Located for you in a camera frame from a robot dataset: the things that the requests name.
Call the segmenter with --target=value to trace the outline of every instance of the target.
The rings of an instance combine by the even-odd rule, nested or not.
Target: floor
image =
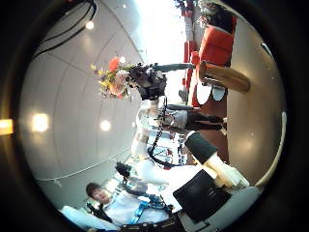
[[[199,9],[193,15],[194,40],[197,47],[204,33],[197,23]],[[218,148],[222,160],[236,167],[254,185],[269,169],[279,146],[281,113],[285,110],[285,93],[274,59],[261,47],[263,42],[253,27],[238,19],[231,68],[245,74],[250,90],[239,93],[227,90],[221,101],[209,99],[201,105],[211,115],[228,117],[227,136],[217,130],[200,133]],[[189,91],[189,102],[196,87]]]

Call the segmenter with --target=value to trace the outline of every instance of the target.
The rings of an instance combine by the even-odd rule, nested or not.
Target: dark hair
[[[86,187],[87,195],[93,198],[93,192],[96,189],[101,189],[100,185],[97,183],[89,183]]]

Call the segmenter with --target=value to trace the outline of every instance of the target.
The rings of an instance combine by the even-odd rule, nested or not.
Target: black cable
[[[63,32],[61,32],[61,33],[59,33],[59,34],[57,34],[57,35],[54,35],[54,36],[52,36],[52,37],[50,37],[50,38],[47,38],[47,39],[43,40],[43,41],[41,42],[41,44],[43,44],[43,43],[45,43],[45,42],[47,42],[47,41],[53,40],[53,39],[55,39],[55,38],[57,38],[57,37],[60,37],[60,36],[62,36],[62,35],[64,35],[64,34],[66,34],[67,32],[69,32],[69,31],[70,31],[71,29],[73,29],[82,19],[84,19],[84,18],[86,17],[86,15],[87,15],[88,12],[91,10],[91,8],[92,8],[92,5],[90,4],[89,7],[88,7],[88,9],[87,9],[87,11],[86,11],[86,13],[85,13],[81,18],[79,18],[69,29],[67,29],[66,31],[63,31]]]
[[[79,7],[75,8],[75,9],[73,9],[73,10],[71,10],[71,11],[67,11],[66,14],[63,15],[63,16],[59,19],[59,21],[63,21],[63,20],[65,20],[68,16],[70,16],[70,15],[74,14],[75,12],[77,12],[79,9],[81,9],[83,6],[85,6],[86,2],[87,2],[87,1],[84,1],[83,4],[81,4]]]
[[[165,112],[166,112],[166,108],[167,108],[167,98],[165,96],[164,98],[164,104],[163,104],[163,109],[162,109],[162,113],[158,116],[159,117],[162,117],[163,118],[163,123],[165,121]],[[182,166],[181,164],[173,164],[173,163],[170,163],[168,161],[162,161],[160,159],[157,159],[155,156],[154,156],[154,150],[155,150],[155,147],[156,147],[156,144],[157,144],[157,141],[158,139],[162,136],[162,132],[163,132],[163,123],[161,123],[161,125],[159,126],[159,130],[158,132],[156,133],[156,137],[154,139],[154,144],[153,144],[153,147],[151,148],[149,152],[149,156],[157,163],[163,165],[164,167],[174,167],[174,166]]]
[[[90,16],[90,20],[92,20],[96,14],[96,11],[97,11],[97,5],[96,3],[94,2],[94,0],[91,0],[91,4],[92,4],[92,7],[94,8],[91,16]],[[48,49],[45,49],[43,51],[40,51],[39,53],[35,54],[33,57],[32,57],[32,60],[34,60],[35,58],[37,58],[39,55],[43,54],[43,53],[46,53],[47,51],[50,51],[50,50],[53,50],[63,44],[65,44],[66,42],[68,42],[69,40],[71,40],[72,38],[74,38],[75,36],[77,36],[80,32],[82,32],[83,30],[85,30],[86,28],[86,25],[84,25],[82,28],[80,28],[78,31],[76,31],[74,34],[72,34],[71,36],[69,36],[68,38],[66,38],[65,40],[63,40],[62,42],[56,44],[56,45],[53,45],[52,47],[48,48]]]

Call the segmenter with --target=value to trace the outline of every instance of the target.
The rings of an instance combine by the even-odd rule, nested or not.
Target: man
[[[163,127],[169,131],[200,131],[215,130],[227,135],[224,124],[227,118],[201,113],[201,108],[190,105],[167,104]]]
[[[156,223],[169,218],[164,210],[147,208],[146,202],[127,192],[114,193],[109,197],[97,183],[89,183],[86,192],[88,196],[104,204],[103,210],[118,226],[142,222]]]

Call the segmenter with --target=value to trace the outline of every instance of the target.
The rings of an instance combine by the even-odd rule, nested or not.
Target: ceiling light
[[[44,132],[48,129],[47,114],[36,114],[32,119],[32,131]]]
[[[119,59],[119,62],[120,63],[124,63],[126,61],[126,57],[125,56],[122,56],[120,59]]]
[[[94,24],[93,21],[88,21],[88,22],[86,23],[86,28],[87,28],[87,29],[92,30],[92,29],[94,29],[94,27],[95,27],[95,24]]]
[[[13,120],[1,119],[0,120],[0,135],[13,133]]]
[[[103,131],[109,131],[111,128],[110,123],[107,120],[103,120],[102,122],[100,122],[99,127]]]

